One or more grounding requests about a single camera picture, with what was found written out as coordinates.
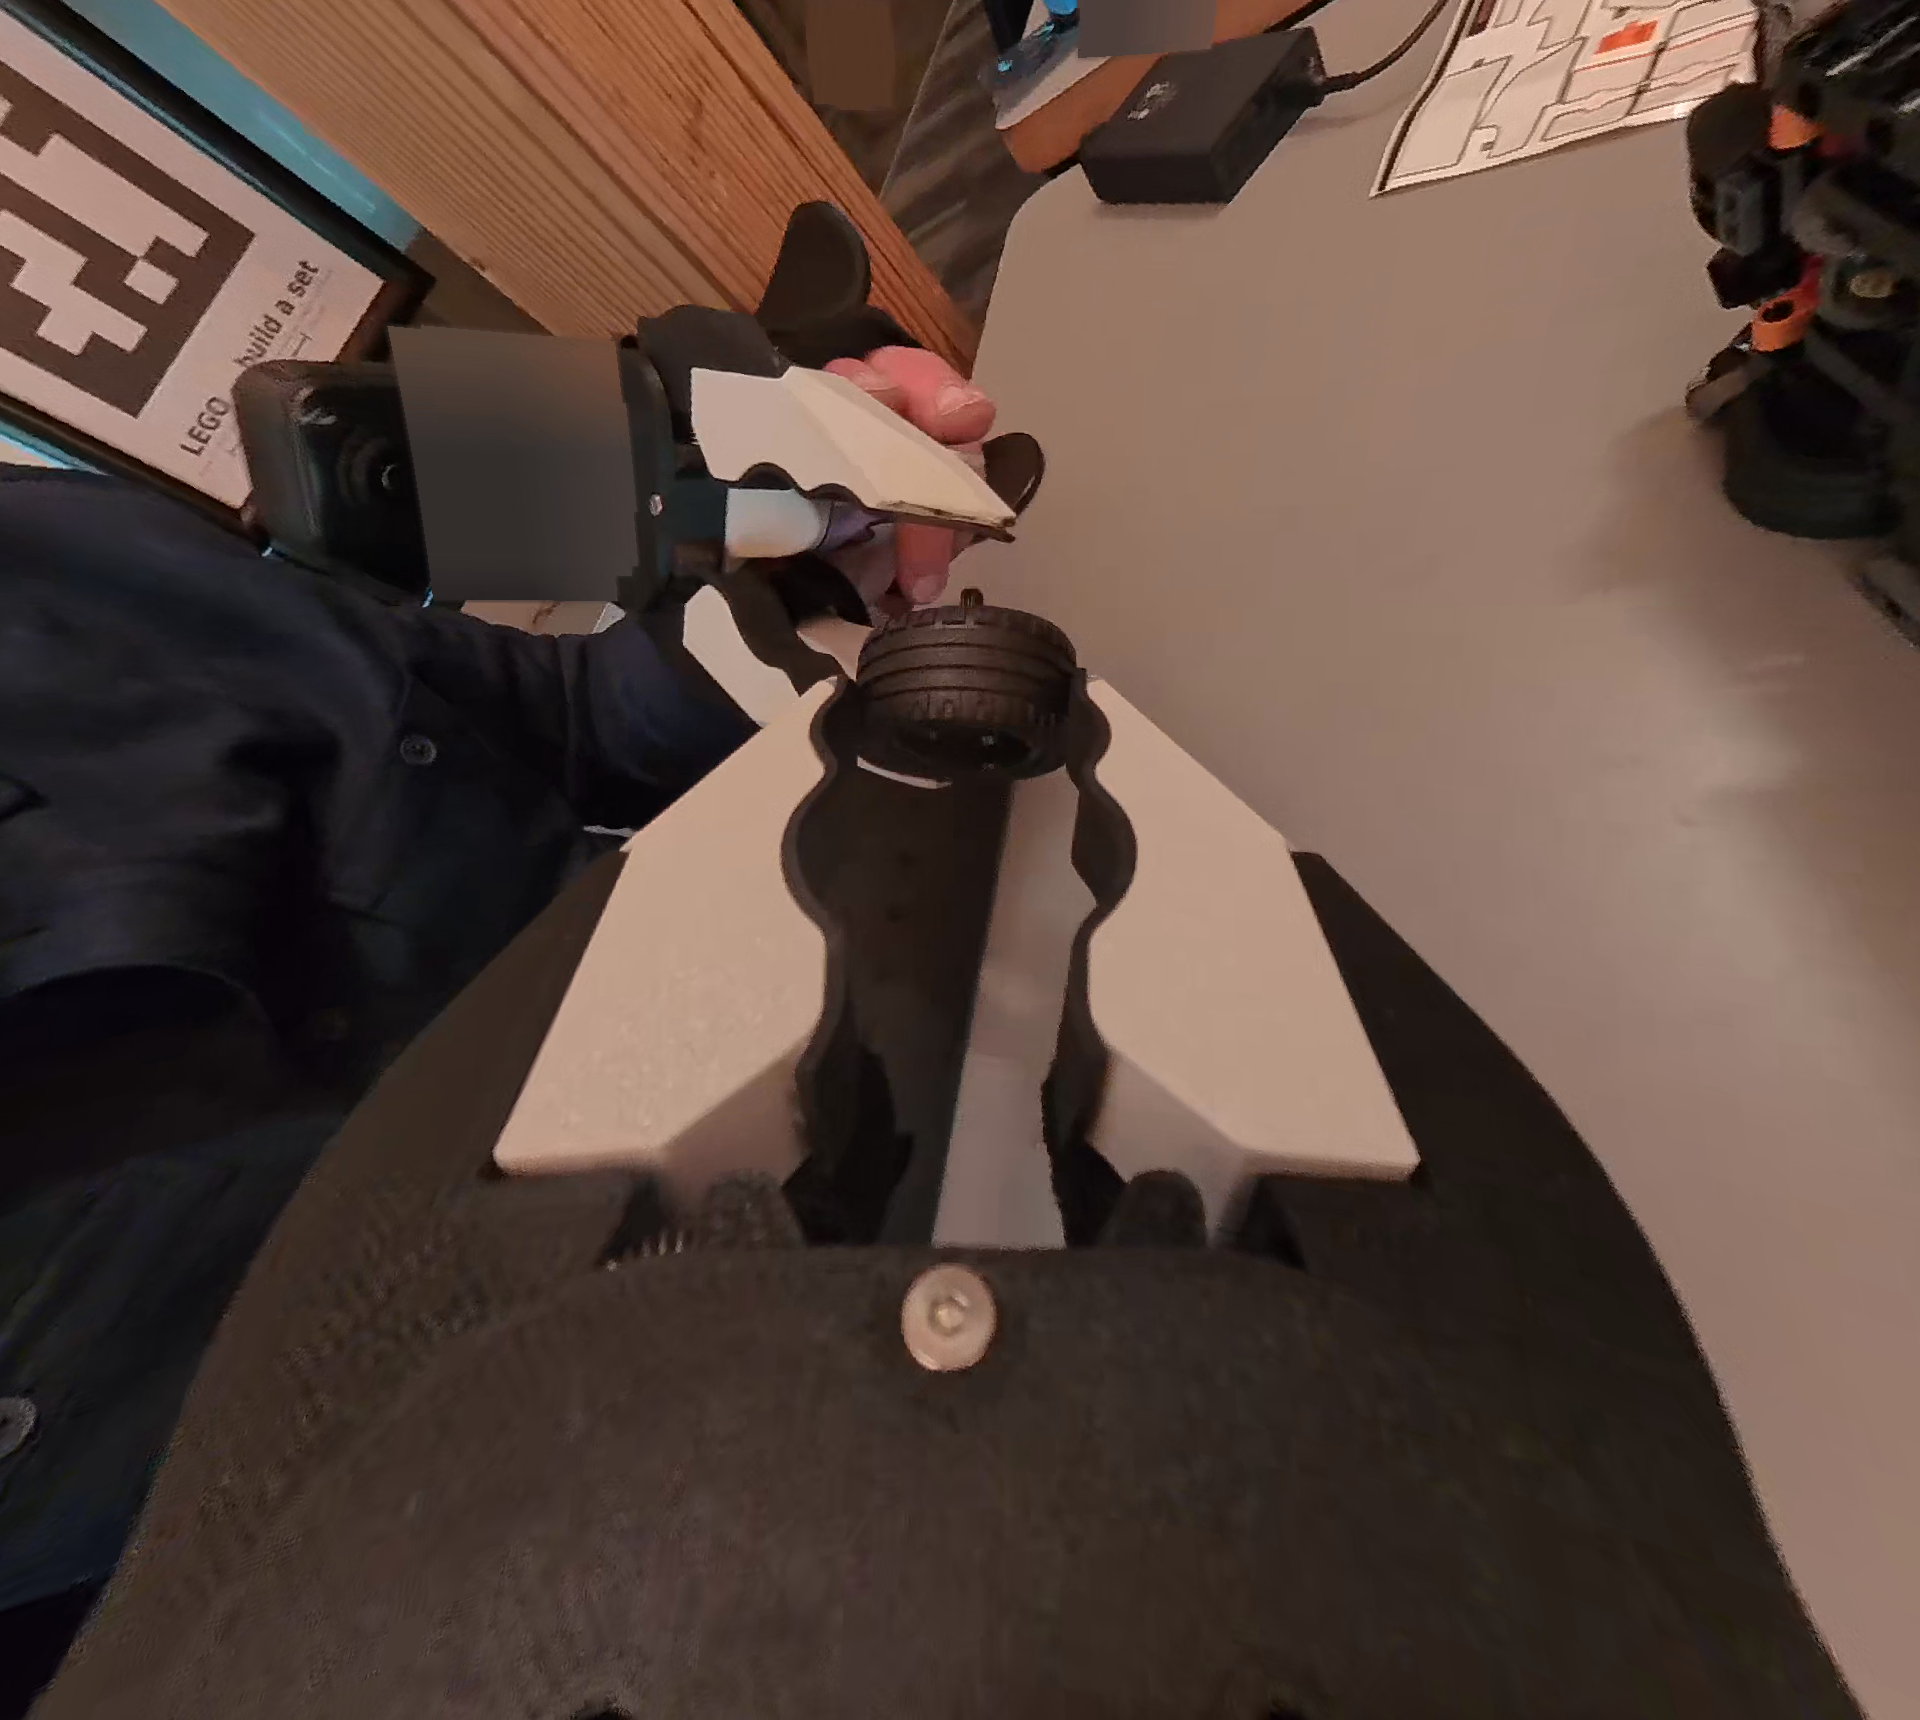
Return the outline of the person's left hand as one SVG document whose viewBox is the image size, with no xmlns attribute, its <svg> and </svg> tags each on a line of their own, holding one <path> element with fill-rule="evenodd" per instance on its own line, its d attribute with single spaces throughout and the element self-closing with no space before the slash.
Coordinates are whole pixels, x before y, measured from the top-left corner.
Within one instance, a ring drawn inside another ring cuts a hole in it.
<svg viewBox="0 0 1920 1720">
<path fill-rule="evenodd" d="M 826 371 L 883 402 L 982 473 L 996 406 L 944 357 L 890 343 L 867 355 L 831 360 Z M 952 529 L 894 520 L 853 538 L 831 560 L 876 615 L 898 617 L 909 607 L 943 599 L 962 545 Z"/>
</svg>

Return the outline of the thick wooden post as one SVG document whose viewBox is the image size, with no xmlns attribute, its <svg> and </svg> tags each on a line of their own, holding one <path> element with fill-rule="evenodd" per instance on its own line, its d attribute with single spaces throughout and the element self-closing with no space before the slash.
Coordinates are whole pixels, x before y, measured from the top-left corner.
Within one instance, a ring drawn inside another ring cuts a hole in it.
<svg viewBox="0 0 1920 1720">
<path fill-rule="evenodd" d="M 979 329 L 732 0 L 156 0 L 543 328 L 752 307 L 835 201 L 906 332 Z"/>
</svg>

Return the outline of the black toy wheel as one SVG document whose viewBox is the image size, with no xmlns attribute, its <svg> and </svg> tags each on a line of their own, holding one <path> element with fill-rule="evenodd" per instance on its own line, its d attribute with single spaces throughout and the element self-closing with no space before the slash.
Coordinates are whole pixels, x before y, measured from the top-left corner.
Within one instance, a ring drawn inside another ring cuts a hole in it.
<svg viewBox="0 0 1920 1720">
<path fill-rule="evenodd" d="M 1069 758 L 1078 672 L 1063 628 L 968 588 L 864 639 L 857 754 L 881 772 L 941 784 L 1049 776 Z"/>
</svg>

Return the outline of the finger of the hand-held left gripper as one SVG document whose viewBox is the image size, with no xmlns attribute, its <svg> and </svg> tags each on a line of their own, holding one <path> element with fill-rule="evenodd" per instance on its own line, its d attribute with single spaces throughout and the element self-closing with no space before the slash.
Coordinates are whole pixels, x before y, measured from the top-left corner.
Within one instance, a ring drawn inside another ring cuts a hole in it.
<svg viewBox="0 0 1920 1720">
<path fill-rule="evenodd" d="M 757 724 L 853 676 L 873 617 L 826 563 L 739 563 L 705 581 L 681 614 L 681 644 Z"/>
<path fill-rule="evenodd" d="M 1019 520 L 961 450 L 831 371 L 697 366 L 689 421 L 709 476 L 729 490 L 783 491 L 821 507 L 990 538 L 1009 538 Z"/>
</svg>

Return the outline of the person's dark jacket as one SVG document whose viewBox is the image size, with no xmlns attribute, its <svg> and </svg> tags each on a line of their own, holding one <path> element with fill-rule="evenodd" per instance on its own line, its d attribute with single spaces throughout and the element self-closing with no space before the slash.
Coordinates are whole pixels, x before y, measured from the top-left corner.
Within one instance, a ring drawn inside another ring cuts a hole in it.
<svg viewBox="0 0 1920 1720">
<path fill-rule="evenodd" d="M 4 467 L 4 1611 L 116 1566 L 382 1068 L 612 826 L 496 782 L 398 617 L 140 486 Z"/>
</svg>

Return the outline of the black charger box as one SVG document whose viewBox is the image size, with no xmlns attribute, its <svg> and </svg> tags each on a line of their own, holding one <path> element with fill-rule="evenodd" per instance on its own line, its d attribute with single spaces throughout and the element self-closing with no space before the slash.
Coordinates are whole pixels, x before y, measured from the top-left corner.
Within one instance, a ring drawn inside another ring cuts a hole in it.
<svg viewBox="0 0 1920 1720">
<path fill-rule="evenodd" d="M 1086 134 L 1076 161 L 1104 205 L 1223 207 L 1327 93 L 1309 26 L 1172 52 Z"/>
</svg>

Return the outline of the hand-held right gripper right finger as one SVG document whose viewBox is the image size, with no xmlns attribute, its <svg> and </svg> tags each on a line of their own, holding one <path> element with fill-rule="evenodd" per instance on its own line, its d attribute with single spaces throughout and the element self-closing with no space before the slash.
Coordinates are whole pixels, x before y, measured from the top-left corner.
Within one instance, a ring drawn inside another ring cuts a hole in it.
<svg viewBox="0 0 1920 1720">
<path fill-rule="evenodd" d="M 1404 1183 L 1422 1157 L 1284 835 L 1141 707 L 1081 673 L 1064 769 L 1069 950 L 1045 1143 L 1086 1245 L 1142 1176 L 1183 1177 L 1202 1231 L 1262 1180 Z"/>
</svg>

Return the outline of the grey toy car model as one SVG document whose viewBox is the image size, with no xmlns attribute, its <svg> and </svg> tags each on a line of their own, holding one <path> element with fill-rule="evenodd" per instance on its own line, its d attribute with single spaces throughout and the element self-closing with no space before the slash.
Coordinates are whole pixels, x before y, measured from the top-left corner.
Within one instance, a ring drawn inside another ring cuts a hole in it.
<svg viewBox="0 0 1920 1720">
<path fill-rule="evenodd" d="M 1708 280 L 1747 321 L 1688 390 L 1749 523 L 1871 548 L 1919 639 L 1919 0 L 1751 0 L 1755 77 L 1686 123 Z"/>
</svg>

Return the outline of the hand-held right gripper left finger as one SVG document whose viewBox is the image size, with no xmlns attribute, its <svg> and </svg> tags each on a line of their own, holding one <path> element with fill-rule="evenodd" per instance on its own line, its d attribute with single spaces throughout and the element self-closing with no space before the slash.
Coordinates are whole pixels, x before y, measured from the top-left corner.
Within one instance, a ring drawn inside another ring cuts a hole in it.
<svg viewBox="0 0 1920 1720">
<path fill-rule="evenodd" d="M 846 923 L 804 863 L 857 722 L 853 679 L 818 679 L 625 845 L 494 1138 L 502 1176 L 629 1176 L 676 1223 L 765 1176 L 808 1235 L 883 1237 L 913 1138 L 862 1039 Z"/>
</svg>

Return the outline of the white sticker sheet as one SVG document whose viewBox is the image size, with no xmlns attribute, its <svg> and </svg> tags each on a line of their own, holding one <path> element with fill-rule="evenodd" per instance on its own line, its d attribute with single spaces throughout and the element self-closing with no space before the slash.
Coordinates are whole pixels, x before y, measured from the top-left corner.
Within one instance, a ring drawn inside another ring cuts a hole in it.
<svg viewBox="0 0 1920 1720">
<path fill-rule="evenodd" d="M 1759 74 L 1755 0 L 1463 0 L 1373 196 L 1688 118 Z"/>
</svg>

